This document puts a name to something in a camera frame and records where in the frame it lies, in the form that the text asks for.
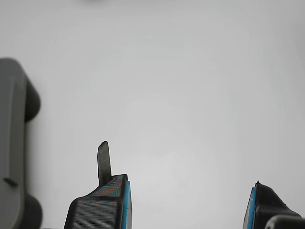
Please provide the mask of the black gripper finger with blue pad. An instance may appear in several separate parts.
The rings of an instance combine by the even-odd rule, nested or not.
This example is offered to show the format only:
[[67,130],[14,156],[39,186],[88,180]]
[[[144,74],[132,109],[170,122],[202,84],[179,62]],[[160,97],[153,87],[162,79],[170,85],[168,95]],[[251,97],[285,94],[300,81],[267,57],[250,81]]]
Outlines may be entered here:
[[266,185],[252,187],[243,222],[243,229],[304,229],[305,218],[292,211]]
[[97,165],[98,186],[70,204],[64,228],[132,229],[131,184],[126,174],[112,175],[106,141],[98,147]]

